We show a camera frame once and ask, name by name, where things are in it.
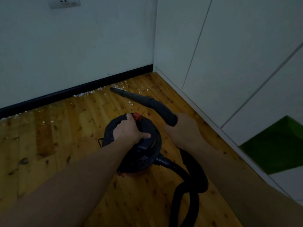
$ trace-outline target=wall socket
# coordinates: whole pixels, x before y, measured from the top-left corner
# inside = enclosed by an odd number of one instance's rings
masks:
[[[81,6],[80,0],[48,0],[48,6],[51,9],[69,8]]]

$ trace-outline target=vacuum cleaner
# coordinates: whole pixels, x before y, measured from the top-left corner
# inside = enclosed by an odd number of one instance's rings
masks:
[[[120,96],[155,110],[169,126],[175,126],[177,124],[177,116],[161,102],[151,97],[137,95],[113,87],[111,87],[110,90]],[[138,113],[133,113],[132,115],[136,121],[138,130],[140,132],[150,133],[151,137],[149,139],[141,139],[128,151],[117,172],[137,173],[146,170],[152,164],[155,164],[171,169],[177,173],[184,182],[176,187],[171,204],[169,227],[178,226],[178,214],[181,200],[185,193],[190,194],[190,204],[186,217],[180,227],[194,226],[199,213],[198,193],[204,193],[208,189],[208,180],[203,168],[189,153],[182,149],[180,149],[180,154],[188,172],[178,164],[164,157],[163,154],[160,153],[162,142],[158,128],[148,118],[145,118]],[[105,128],[104,137],[98,140],[98,142],[102,140],[102,146],[106,146],[114,141],[113,131],[122,120],[127,120],[126,114],[113,119],[107,125]]]

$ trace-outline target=wooden floor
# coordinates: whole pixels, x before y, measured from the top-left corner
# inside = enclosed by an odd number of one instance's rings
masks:
[[[247,164],[210,126],[157,74],[148,73],[113,86],[153,97],[173,112],[196,119],[206,141],[243,169]],[[106,125],[119,115],[138,112],[151,119],[162,136],[161,152],[182,164],[179,151],[163,131],[164,121],[153,110],[115,95],[108,87],[88,95],[72,97],[0,121],[0,212],[34,191],[56,172],[98,149]],[[103,199],[85,226],[168,226],[170,204],[182,180],[174,172],[153,166],[149,173],[131,178],[115,176]],[[179,215],[187,213],[185,195]],[[200,212],[195,226],[241,226],[210,181],[200,195]]]

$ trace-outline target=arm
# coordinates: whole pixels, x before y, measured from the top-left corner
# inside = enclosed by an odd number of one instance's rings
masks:
[[[166,125],[165,131],[177,147],[201,164],[243,226],[303,226],[302,206],[213,149],[203,140],[194,119],[177,116],[177,125]]]
[[[141,138],[131,114],[114,130],[114,142],[71,164],[0,218],[0,226],[81,226],[104,195],[125,154]]]

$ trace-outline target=forearm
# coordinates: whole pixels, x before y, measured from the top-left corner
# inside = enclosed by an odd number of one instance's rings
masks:
[[[131,146],[116,140],[57,173],[20,200],[0,226],[81,226]]]
[[[303,207],[205,143],[189,151],[244,227],[303,226]]]

